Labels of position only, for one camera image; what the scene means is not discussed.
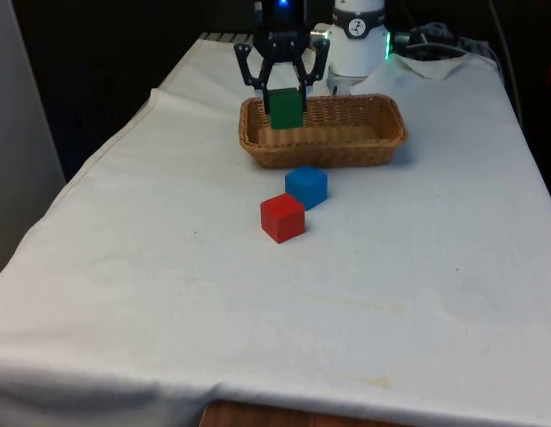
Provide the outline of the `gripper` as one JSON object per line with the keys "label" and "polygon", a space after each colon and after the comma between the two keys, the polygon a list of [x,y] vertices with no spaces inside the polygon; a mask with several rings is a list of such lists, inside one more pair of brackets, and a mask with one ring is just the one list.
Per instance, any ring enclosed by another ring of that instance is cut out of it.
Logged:
{"label": "gripper", "polygon": [[255,33],[253,45],[263,58],[257,77],[253,77],[247,63],[252,52],[251,44],[235,44],[234,52],[245,85],[260,91],[263,109],[270,114],[268,81],[274,61],[292,61],[299,82],[303,112],[307,110],[307,88],[320,81],[328,59],[328,40],[317,39],[310,46],[315,60],[310,73],[303,62],[303,52],[310,40],[305,1],[261,0],[254,1]]}

